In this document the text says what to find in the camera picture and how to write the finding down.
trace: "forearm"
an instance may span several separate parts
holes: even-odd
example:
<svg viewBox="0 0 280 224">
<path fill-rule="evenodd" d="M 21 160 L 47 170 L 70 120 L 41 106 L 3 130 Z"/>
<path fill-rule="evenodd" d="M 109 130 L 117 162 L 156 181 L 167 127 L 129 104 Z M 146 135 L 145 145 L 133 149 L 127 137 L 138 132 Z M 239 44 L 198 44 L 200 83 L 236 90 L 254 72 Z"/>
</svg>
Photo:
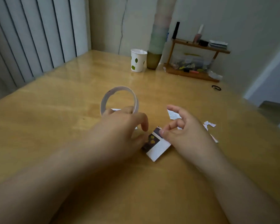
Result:
<svg viewBox="0 0 280 224">
<path fill-rule="evenodd" d="M 0 184 L 0 223 L 49 223 L 75 184 L 96 168 L 62 149 Z"/>
<path fill-rule="evenodd" d="M 278 204 L 224 156 L 204 171 L 231 224 L 280 223 Z"/>
</svg>

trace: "white paper cup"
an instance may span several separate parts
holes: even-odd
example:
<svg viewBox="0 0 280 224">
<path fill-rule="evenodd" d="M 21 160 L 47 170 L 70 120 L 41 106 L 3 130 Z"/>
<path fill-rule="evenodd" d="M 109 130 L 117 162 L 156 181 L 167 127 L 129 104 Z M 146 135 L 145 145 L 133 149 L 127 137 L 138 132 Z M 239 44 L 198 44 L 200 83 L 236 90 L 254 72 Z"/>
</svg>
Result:
<svg viewBox="0 0 280 224">
<path fill-rule="evenodd" d="M 131 49 L 131 70 L 135 72 L 143 71 L 147 52 L 142 49 Z"/>
</svg>

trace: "hand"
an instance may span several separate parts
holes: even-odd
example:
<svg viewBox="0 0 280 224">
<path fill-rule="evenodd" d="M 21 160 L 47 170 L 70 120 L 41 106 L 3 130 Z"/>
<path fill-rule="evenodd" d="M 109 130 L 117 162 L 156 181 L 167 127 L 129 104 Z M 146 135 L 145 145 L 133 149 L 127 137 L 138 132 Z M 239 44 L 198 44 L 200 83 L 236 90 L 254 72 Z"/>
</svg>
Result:
<svg viewBox="0 0 280 224">
<path fill-rule="evenodd" d="M 125 107 L 119 111 L 107 109 L 102 119 L 79 143 L 79 153 L 89 157 L 99 165 L 125 159 L 139 150 L 146 140 L 148 133 L 132 139 L 135 127 L 141 124 L 143 131 L 148 131 L 148 118 L 144 113 L 132 114 L 133 107 Z"/>
<path fill-rule="evenodd" d="M 160 130 L 160 135 L 189 162 L 202 170 L 209 168 L 216 157 L 222 156 L 209 132 L 185 109 L 174 105 L 168 105 L 167 109 L 179 113 L 182 119 L 172 120 Z"/>
</svg>

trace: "roll of tape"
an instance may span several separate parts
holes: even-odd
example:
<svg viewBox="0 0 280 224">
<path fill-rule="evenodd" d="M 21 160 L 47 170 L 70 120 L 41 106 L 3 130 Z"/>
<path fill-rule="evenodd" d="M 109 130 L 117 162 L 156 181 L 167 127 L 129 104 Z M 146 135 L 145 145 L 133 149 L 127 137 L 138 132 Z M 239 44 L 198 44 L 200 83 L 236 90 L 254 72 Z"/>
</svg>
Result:
<svg viewBox="0 0 280 224">
<path fill-rule="evenodd" d="M 126 90 L 126 91 L 129 91 L 131 94 L 133 94 L 133 96 L 134 96 L 134 109 L 133 109 L 133 113 L 137 113 L 138 112 L 139 101 L 138 101 L 138 98 L 136 97 L 136 94 L 129 87 L 117 86 L 117 87 L 114 87 L 113 89 L 109 90 L 105 94 L 105 96 L 103 97 L 103 99 L 101 101 L 101 115 L 103 115 L 103 113 L 106 110 L 106 104 L 107 104 L 107 101 L 108 101 L 109 97 L 111 97 L 113 94 L 115 94 L 117 91 L 120 91 L 120 90 Z"/>
</svg>

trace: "beige wall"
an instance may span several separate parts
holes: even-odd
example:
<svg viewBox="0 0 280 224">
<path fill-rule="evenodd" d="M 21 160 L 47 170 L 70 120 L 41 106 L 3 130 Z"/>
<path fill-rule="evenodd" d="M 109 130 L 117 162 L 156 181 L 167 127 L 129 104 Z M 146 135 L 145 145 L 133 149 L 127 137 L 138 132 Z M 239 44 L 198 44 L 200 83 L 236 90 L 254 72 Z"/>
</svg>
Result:
<svg viewBox="0 0 280 224">
<path fill-rule="evenodd" d="M 118 53 L 121 20 L 126 0 L 89 0 L 92 48 Z M 131 48 L 148 49 L 157 0 L 128 0 L 123 22 L 121 55 Z M 177 37 L 192 40 L 200 24 L 203 39 L 226 41 L 231 54 L 220 54 L 213 70 L 239 93 L 258 77 L 280 45 L 280 0 L 177 0 L 169 37 L 180 21 Z M 165 44 L 166 61 L 171 42 Z M 176 51 L 212 52 L 184 48 Z"/>
</svg>

